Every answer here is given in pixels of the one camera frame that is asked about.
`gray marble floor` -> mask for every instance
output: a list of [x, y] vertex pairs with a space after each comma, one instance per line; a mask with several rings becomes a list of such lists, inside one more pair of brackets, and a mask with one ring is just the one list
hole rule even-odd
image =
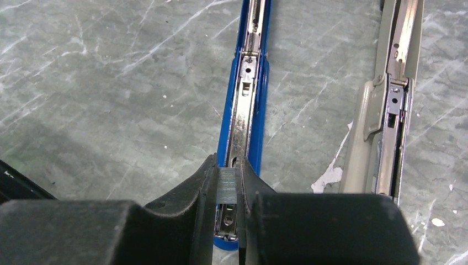
[[[273, 1], [262, 178], [334, 192], [377, 0]], [[241, 0], [0, 1], [0, 157], [60, 199], [159, 197], [216, 151]], [[468, 2], [426, 0], [401, 208], [468, 263]], [[235, 264], [215, 250], [214, 264]]]

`white vein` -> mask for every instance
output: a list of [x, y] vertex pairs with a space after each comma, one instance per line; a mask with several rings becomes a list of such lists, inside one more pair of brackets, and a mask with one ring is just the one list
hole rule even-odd
[[8, 45], [7, 47], [5, 47], [5, 49], [2, 50], [1, 55], [6, 54], [6, 53], [7, 53], [9, 50], [11, 50], [16, 44], [22, 42], [22, 41], [25, 40], [25, 39], [26, 39], [26, 36], [23, 36], [23, 37], [21, 37], [21, 39], [19, 39], [19, 40], [15, 41], [14, 43]]
[[275, 90], [273, 90], [273, 93], [276, 93], [276, 91], [278, 90], [278, 88], [281, 86], [281, 83], [284, 81], [284, 79], [286, 79], [286, 77], [290, 74], [291, 72], [286, 72], [286, 74], [281, 78], [281, 80], [279, 81], [278, 83], [278, 86], [275, 88]]
[[277, 134], [277, 132], [278, 132], [279, 130], [281, 130], [281, 128], [282, 128], [286, 123], [287, 123], [287, 122], [283, 122], [283, 123], [277, 128], [277, 130], [272, 134], [272, 136], [270, 137], [270, 139], [269, 139], [268, 142], [267, 142], [267, 146], [268, 146], [268, 144], [270, 143], [270, 141], [273, 139], [273, 137], [275, 137], [275, 135]]
[[318, 94], [312, 98], [311, 100], [309, 100], [302, 108], [301, 110], [299, 110], [298, 114], [296, 115], [296, 117], [294, 117], [291, 122], [293, 123], [297, 123], [297, 119], [299, 118], [299, 116], [302, 114], [302, 112], [304, 112], [304, 110], [309, 106], [310, 103], [312, 103], [313, 101], [315, 101], [314, 103], [314, 107], [317, 106], [317, 102], [318, 102], [318, 98], [320, 97], [320, 95], [322, 94], [323, 91], [325, 91], [325, 89], [327, 88], [328, 84], [330, 84], [331, 82], [334, 82], [334, 80], [331, 80], [331, 81], [328, 81], [328, 82], [325, 82], [325, 84], [323, 85], [322, 89], [320, 89], [320, 91], [318, 92]]
[[445, 265], [456, 264], [456, 263], [458, 263], [458, 261], [462, 261], [466, 257], [468, 257], [468, 250], [463, 252], [462, 254], [455, 254], [455, 255], [451, 256], [450, 259], [445, 263]]
[[54, 50], [55, 50], [57, 47], [58, 47], [58, 46], [55, 46], [55, 47], [53, 47], [52, 49], [50, 49], [50, 50], [46, 51], [45, 53], [43, 53], [43, 54], [42, 54], [42, 56], [44, 56], [44, 55], [47, 55], [47, 54], [51, 53], [51, 52], [52, 52], [52, 51], [54, 51]]
[[124, 182], [124, 180], [127, 178], [127, 175], [129, 174], [130, 170], [132, 169], [132, 167], [128, 167], [127, 170], [125, 171], [124, 173], [124, 176], [122, 177], [122, 179], [120, 180], [119, 183], [117, 183], [114, 188], [110, 191], [109, 195], [107, 196], [107, 198], [105, 200], [108, 200], [110, 198], [110, 196], [114, 193], [114, 191], [119, 188], [122, 183]]
[[6, 6], [6, 7], [2, 8], [2, 9], [0, 9], [0, 13], [2, 13], [4, 11], [7, 11], [9, 9], [12, 9], [12, 8], [18, 8], [18, 7], [23, 6], [23, 5], [25, 5], [25, 4], [27, 4], [27, 3], [31, 2], [31, 1], [32, 0], [27, 0], [27, 1], [23, 2], [23, 3], [21, 3], [21, 4], [17, 4], [15, 6]]
[[53, 61], [50, 61], [50, 62], [47, 62], [46, 64], [44, 64], [43, 66], [41, 66], [38, 70], [39, 72], [37, 72], [37, 74], [33, 75], [33, 77], [35, 76], [38, 76], [39, 74], [41, 74], [43, 72], [43, 70], [45, 70], [49, 65], [51, 65], [53, 62], [55, 62], [55, 60]]
[[138, 31], [136, 32], [135, 37], [133, 39], [133, 42], [132, 42], [132, 44], [130, 46], [131, 49], [135, 45], [136, 39], [138, 39], [138, 35], [140, 34], [141, 28], [143, 27], [143, 25], [145, 25], [144, 22], [145, 22], [146, 16], [148, 15], [148, 12], [150, 11], [150, 9], [153, 7], [154, 3], [155, 3], [155, 0], [151, 1], [150, 5], [146, 9], [146, 12], [144, 13], [143, 17], [141, 18], [141, 21], [138, 23]]
[[216, 112], [216, 115], [218, 115], [218, 117], [220, 117], [220, 119], [222, 120], [222, 117], [221, 117], [221, 114], [219, 114], [218, 110], [215, 108], [215, 106], [213, 106], [213, 104], [211, 102], [208, 102], [208, 104], [211, 105], [211, 107], [213, 108], [213, 110]]
[[211, 37], [211, 39], [215, 39], [216, 37], [218, 37], [223, 31], [225, 31], [230, 25], [232, 25], [232, 23], [238, 21], [240, 17], [241, 16], [239, 16], [239, 17], [233, 19], [231, 22], [227, 23], [227, 25], [224, 28], [222, 28], [220, 31], [218, 31], [218, 33], [216, 33], [213, 37]]
[[[463, 62], [459, 62], [458, 63], [458, 66], [455, 67], [453, 69], [453, 71], [457, 71], [458, 69], [462, 68], [464, 65], [465, 65], [465, 61], [464, 60]], [[425, 81], [422, 85], [420, 85], [419, 87], [416, 87], [415, 91], [421, 91], [424, 87], [426, 87], [428, 84], [432, 83], [436, 78], [438, 78], [443, 72], [445, 72], [445, 70], [449, 67], [449, 66], [453, 66], [454, 64], [456, 64], [457, 61], [449, 61], [447, 62], [441, 70], [439, 70], [437, 73], [435, 73], [429, 80]]]
[[128, 73], [129, 71], [133, 70], [136, 66], [138, 66], [139, 64], [141, 64], [142, 62], [144, 62], [146, 59], [148, 59], [149, 57], [151, 57], [157, 50], [159, 50], [159, 47], [161, 47], [161, 45], [163, 45], [164, 43], [166, 43], [168, 40], [170, 40], [171, 38], [173, 38], [175, 35], [177, 35], [180, 31], [182, 31], [185, 27], [187, 27], [188, 24], [190, 24], [190, 22], [192, 20], [194, 20], [195, 18], [197, 18], [199, 15], [201, 15], [204, 11], [208, 10], [210, 7], [213, 7], [213, 6], [218, 6], [220, 4], [224, 4], [224, 3], [229, 3], [229, 2], [234, 2], [236, 0], [222, 0], [222, 1], [213, 1], [211, 2], [209, 5], [207, 5], [206, 7], [198, 10], [195, 14], [193, 14], [189, 19], [187, 19], [187, 21], [185, 21], [182, 25], [179, 26], [179, 28], [173, 33], [171, 34], [169, 37], [165, 38], [163, 41], [161, 41], [160, 43], [158, 43], [155, 47], [153, 47], [153, 49], [151, 49], [145, 56], [139, 58], [138, 60], [136, 60], [136, 62], [134, 63], [131, 63], [127, 66], [124, 67], [124, 69], [122, 70], [122, 73]]
[[2, 120], [0, 120], [0, 124], [3, 124], [4, 121], [6, 121], [7, 119], [9, 119], [10, 117], [12, 117], [13, 115], [15, 115], [16, 113], [22, 111], [27, 105], [31, 104], [33, 101], [35, 101], [36, 99], [40, 98], [43, 94], [39, 94], [37, 96], [35, 96], [34, 98], [32, 98], [30, 101], [26, 102], [25, 104], [23, 104], [21, 107], [19, 107], [18, 109], [14, 110], [13, 112], [11, 112], [10, 114], [6, 115]]
[[421, 250], [423, 249], [424, 242], [426, 241], [426, 238], [427, 238], [427, 227], [428, 227], [428, 225], [429, 225], [430, 216], [432, 215], [432, 208], [434, 207], [435, 201], [436, 201], [436, 199], [434, 199], [434, 200], [431, 202], [430, 206], [429, 206], [429, 214], [428, 214], [428, 216], [427, 216], [427, 221], [424, 222], [424, 227], [423, 227], [423, 229], [424, 229], [424, 234], [423, 234], [423, 236], [421, 237], [421, 240], [420, 240], [420, 242], [419, 242], [418, 252], [421, 252]]
[[346, 139], [348, 138], [349, 132], [351, 131], [352, 127], [353, 127], [353, 122], [351, 121], [351, 123], [348, 124], [348, 132], [346, 133], [343, 140], [339, 144], [339, 148], [332, 162], [328, 165], [327, 169], [325, 170], [325, 173], [322, 174], [320, 178], [318, 178], [318, 180], [312, 183], [312, 185], [310, 186], [314, 193], [323, 193], [327, 184], [341, 181], [343, 170], [340, 167], [334, 167], [334, 166], [336, 163], [336, 159], [338, 158], [339, 153], [341, 152], [341, 149], [343, 148], [344, 143], [346, 142]]
[[427, 129], [425, 129], [422, 133], [420, 133], [418, 136], [416, 136], [413, 140], [411, 140], [411, 142], [408, 143], [407, 146], [410, 146], [412, 145], [414, 142], [416, 142], [421, 136], [423, 136], [424, 134], [427, 133], [427, 131], [434, 127], [439, 121], [441, 121], [442, 119], [444, 119], [448, 114], [450, 114], [451, 112], [453, 112], [455, 109], [457, 109], [459, 106], [461, 106], [462, 104], [464, 104], [466, 102], [468, 98], [465, 98], [463, 99], [462, 101], [458, 102], [457, 105], [455, 105], [453, 108], [449, 109], [447, 112], [445, 112], [443, 115], [441, 115], [440, 117], [437, 118], [437, 120], [435, 120], [429, 127], [427, 127]]

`white paint chip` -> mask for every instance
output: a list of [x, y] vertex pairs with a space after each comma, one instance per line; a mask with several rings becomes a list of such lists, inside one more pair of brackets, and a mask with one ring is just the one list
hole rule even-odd
[[314, 193], [323, 193], [325, 190], [325, 187], [328, 183], [335, 183], [341, 181], [341, 176], [343, 175], [343, 170], [340, 167], [334, 167], [336, 159], [338, 158], [339, 153], [341, 152], [341, 149], [343, 148], [344, 143], [346, 142], [346, 139], [349, 136], [349, 132], [351, 131], [351, 128], [353, 127], [353, 122], [351, 121], [350, 124], [348, 124], [348, 132], [344, 136], [343, 140], [341, 141], [338, 151], [335, 154], [335, 157], [333, 158], [332, 162], [328, 165], [327, 169], [325, 170], [325, 173], [318, 178], [318, 180], [310, 186], [313, 190]]
[[444, 221], [440, 220], [439, 218], [434, 218], [431, 220], [432, 224], [435, 226], [444, 226]]

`black plastic piece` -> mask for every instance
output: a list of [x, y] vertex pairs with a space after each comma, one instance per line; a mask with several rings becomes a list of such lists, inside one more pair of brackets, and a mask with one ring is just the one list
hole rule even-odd
[[0, 204], [19, 199], [56, 198], [0, 160]]
[[419, 264], [395, 203], [373, 194], [261, 194], [246, 264]]
[[15, 200], [0, 207], [0, 264], [211, 264], [216, 156], [148, 203]]

